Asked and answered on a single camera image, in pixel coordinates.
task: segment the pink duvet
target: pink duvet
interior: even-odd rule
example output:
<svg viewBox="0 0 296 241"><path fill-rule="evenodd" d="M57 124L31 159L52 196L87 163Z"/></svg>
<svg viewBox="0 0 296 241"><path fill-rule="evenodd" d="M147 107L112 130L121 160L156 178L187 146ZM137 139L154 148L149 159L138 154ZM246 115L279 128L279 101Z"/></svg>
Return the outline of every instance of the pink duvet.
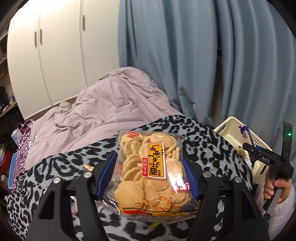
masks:
<svg viewBox="0 0 296 241"><path fill-rule="evenodd" d="M82 148L162 117L179 114L143 71L120 68L85 87L76 102L62 102L34 122L25 168L43 158Z"/></svg>

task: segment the plastic packaging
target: plastic packaging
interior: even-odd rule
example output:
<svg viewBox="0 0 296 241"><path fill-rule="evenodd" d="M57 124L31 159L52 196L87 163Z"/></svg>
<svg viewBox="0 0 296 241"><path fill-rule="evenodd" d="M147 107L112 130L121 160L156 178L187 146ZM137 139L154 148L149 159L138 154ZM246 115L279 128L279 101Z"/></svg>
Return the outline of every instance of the plastic packaging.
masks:
<svg viewBox="0 0 296 241"><path fill-rule="evenodd" d="M120 132L120 153L103 203L142 221L171 224L194 218L199 203L183 168L183 139L171 133Z"/></svg>

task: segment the white wardrobe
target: white wardrobe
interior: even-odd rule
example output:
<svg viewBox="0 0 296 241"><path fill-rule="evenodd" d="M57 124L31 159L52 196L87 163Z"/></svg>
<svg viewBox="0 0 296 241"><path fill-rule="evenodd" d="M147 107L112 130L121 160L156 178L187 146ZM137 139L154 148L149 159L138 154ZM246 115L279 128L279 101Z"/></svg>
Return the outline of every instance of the white wardrobe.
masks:
<svg viewBox="0 0 296 241"><path fill-rule="evenodd" d="M120 0L29 0L12 18L7 60L27 119L119 67Z"/></svg>

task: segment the yellow label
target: yellow label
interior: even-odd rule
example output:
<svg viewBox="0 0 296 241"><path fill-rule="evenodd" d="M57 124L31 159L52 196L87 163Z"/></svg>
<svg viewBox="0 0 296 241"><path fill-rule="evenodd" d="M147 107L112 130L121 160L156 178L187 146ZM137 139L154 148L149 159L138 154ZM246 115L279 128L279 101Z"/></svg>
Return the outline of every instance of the yellow label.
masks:
<svg viewBox="0 0 296 241"><path fill-rule="evenodd" d="M148 177L166 179L163 142L148 143Z"/></svg>

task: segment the red label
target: red label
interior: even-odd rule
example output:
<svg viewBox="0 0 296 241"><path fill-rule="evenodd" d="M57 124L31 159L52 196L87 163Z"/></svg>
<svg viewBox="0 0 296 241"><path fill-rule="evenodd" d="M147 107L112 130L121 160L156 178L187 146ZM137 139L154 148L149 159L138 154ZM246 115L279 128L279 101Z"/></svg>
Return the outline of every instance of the red label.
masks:
<svg viewBox="0 0 296 241"><path fill-rule="evenodd" d="M171 192L186 191L186 190L190 190L189 182L185 182L184 185L182 185L182 186L178 186L178 185L173 186L172 185Z"/></svg>
<svg viewBox="0 0 296 241"><path fill-rule="evenodd" d="M142 176L148 177L148 159L142 158Z"/></svg>
<svg viewBox="0 0 296 241"><path fill-rule="evenodd" d="M131 132L131 131L128 131L128 132L126 132L125 134L128 134L128 135L131 135L131 136L136 137L136 136L138 136L140 133L138 133L138 132Z"/></svg>

